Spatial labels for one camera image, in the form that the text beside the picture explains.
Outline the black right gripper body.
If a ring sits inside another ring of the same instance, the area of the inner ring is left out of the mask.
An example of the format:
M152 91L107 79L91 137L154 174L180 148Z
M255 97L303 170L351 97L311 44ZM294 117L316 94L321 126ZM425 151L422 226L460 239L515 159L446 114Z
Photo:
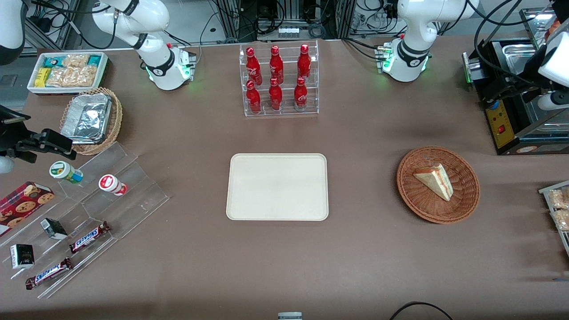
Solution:
M6 154L15 148L21 140L31 141L31 150L40 151L39 144L32 139L35 134L27 129L24 121L31 116L13 111L3 105L0 106L0 152Z

